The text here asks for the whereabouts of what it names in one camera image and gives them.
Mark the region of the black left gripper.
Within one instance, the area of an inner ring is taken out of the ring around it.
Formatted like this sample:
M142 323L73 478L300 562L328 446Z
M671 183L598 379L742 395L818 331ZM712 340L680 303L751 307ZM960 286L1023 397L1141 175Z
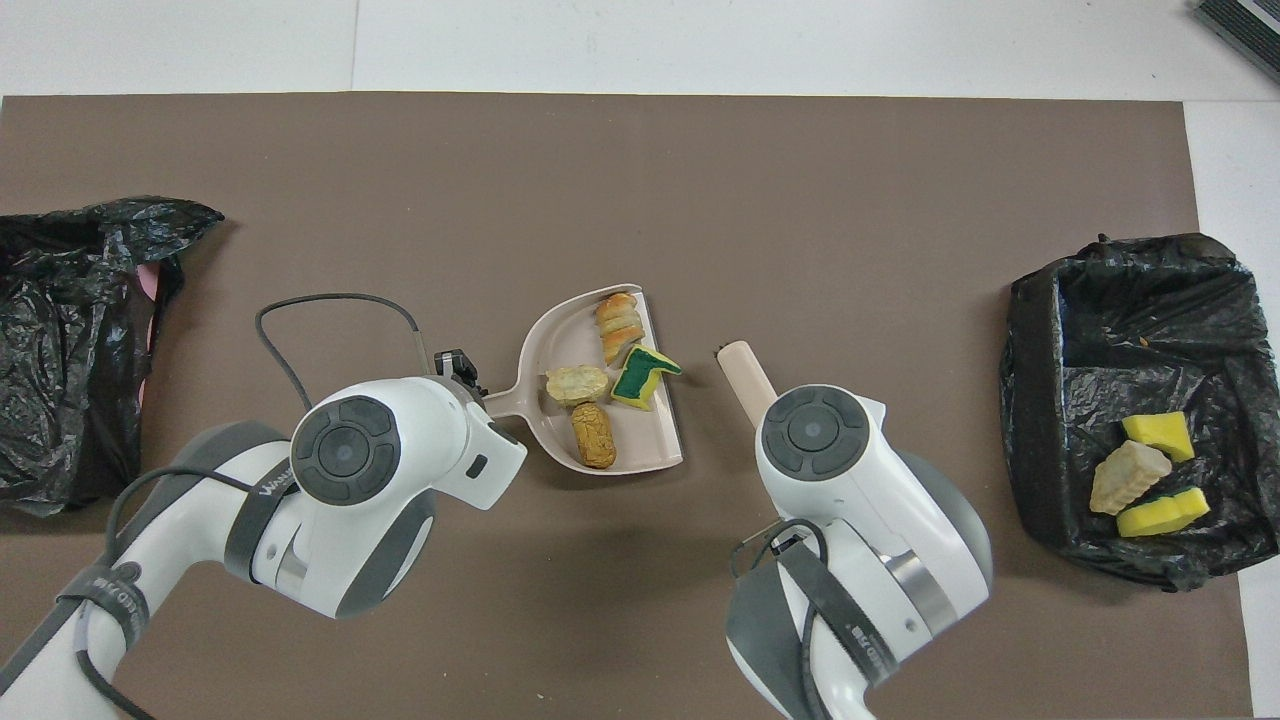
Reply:
M476 402L483 402L488 391L480 386L476 366L462 348L452 348L434 354L435 373L461 383Z

